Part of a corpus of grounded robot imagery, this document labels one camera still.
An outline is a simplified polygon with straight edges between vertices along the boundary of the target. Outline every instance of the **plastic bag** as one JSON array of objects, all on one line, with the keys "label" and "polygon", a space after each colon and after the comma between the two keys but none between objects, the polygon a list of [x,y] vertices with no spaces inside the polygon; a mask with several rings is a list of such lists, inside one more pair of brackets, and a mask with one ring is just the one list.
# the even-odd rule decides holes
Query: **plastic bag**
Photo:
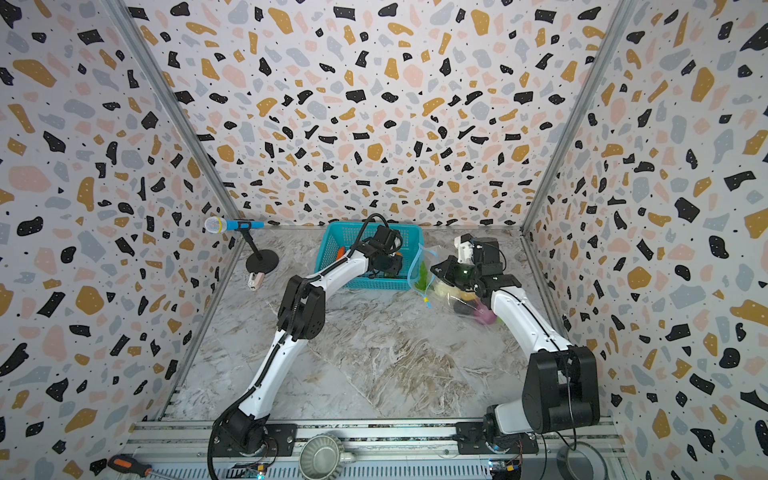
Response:
[{"label": "plastic bag", "polygon": [[451,253],[444,247],[419,245],[419,254],[408,271],[408,284],[416,291],[428,308],[438,308],[481,325],[496,322],[496,315],[485,306],[474,292],[465,292],[440,280],[430,270]]}]

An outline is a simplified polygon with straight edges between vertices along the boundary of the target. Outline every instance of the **small pink object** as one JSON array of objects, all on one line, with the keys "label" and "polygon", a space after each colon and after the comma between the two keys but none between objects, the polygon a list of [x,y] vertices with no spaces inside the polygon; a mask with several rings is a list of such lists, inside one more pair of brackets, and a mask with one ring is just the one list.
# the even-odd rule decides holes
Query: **small pink object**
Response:
[{"label": "small pink object", "polygon": [[487,306],[479,303],[475,308],[475,321],[480,325],[491,325],[496,321],[496,314]]}]

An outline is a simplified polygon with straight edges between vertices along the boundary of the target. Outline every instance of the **microphone stand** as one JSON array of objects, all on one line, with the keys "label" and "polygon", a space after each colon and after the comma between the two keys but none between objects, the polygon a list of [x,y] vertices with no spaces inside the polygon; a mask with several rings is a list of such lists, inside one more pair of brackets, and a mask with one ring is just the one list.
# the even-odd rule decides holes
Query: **microphone stand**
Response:
[{"label": "microphone stand", "polygon": [[238,221],[237,231],[243,235],[246,243],[250,246],[253,253],[248,257],[245,262],[245,268],[248,273],[269,273],[277,268],[277,264],[280,262],[280,258],[272,250],[259,250],[256,248],[256,243],[253,242],[253,237],[250,235],[250,222]]}]

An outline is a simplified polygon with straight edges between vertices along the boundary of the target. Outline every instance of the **screwdriver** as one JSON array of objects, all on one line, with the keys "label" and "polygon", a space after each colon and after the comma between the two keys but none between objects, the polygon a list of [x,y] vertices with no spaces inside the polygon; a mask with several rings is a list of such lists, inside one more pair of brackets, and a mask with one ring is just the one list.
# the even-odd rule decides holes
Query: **screwdriver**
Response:
[{"label": "screwdriver", "polygon": [[152,465],[139,463],[133,457],[128,455],[115,455],[109,459],[107,465],[116,472],[135,473],[142,478],[146,478],[148,475],[154,475],[156,477],[165,478],[166,480],[179,480],[179,478],[176,477],[152,472]]}]

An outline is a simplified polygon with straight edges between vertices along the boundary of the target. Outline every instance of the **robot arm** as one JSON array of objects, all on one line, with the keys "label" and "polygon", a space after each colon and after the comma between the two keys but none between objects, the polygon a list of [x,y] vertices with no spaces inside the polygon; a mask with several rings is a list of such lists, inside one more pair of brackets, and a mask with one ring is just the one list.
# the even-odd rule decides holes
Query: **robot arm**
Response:
[{"label": "robot arm", "polygon": [[432,266],[432,272],[450,286],[477,294],[529,358],[522,397],[488,408],[484,428],[489,445],[519,432],[546,433],[596,424],[600,406],[592,351],[559,335],[530,304],[520,282],[503,273],[495,238],[466,234],[456,237],[454,244],[458,258],[451,255]]},{"label": "robot arm", "polygon": [[402,246],[402,237],[386,221],[378,226],[373,237],[360,240],[374,216],[381,217],[374,214],[366,220],[346,255],[312,276],[293,276],[288,280],[269,354],[247,391],[219,416],[211,429],[209,472],[213,468],[210,458],[215,442],[226,440],[243,455],[252,455],[265,445],[265,425],[277,390],[307,342],[323,329],[326,300],[357,276],[367,272],[396,275],[401,270],[402,256],[396,252]]}]

